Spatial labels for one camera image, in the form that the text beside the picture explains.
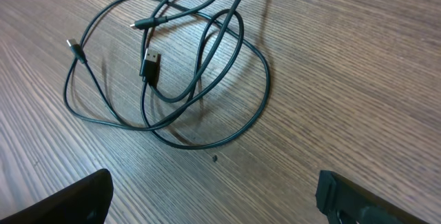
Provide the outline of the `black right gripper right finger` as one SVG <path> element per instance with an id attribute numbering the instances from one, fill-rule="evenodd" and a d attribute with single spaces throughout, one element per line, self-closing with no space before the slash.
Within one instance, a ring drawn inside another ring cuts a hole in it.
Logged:
<path id="1" fill-rule="evenodd" d="M 329 170 L 319 174 L 316 207 L 335 224 L 428 224 Z"/>

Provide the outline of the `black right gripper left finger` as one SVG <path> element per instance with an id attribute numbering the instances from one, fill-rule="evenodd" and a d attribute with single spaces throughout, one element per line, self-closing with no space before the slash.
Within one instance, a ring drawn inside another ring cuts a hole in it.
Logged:
<path id="1" fill-rule="evenodd" d="M 100 169 L 1 222 L 104 223 L 113 192 L 110 171 Z"/>

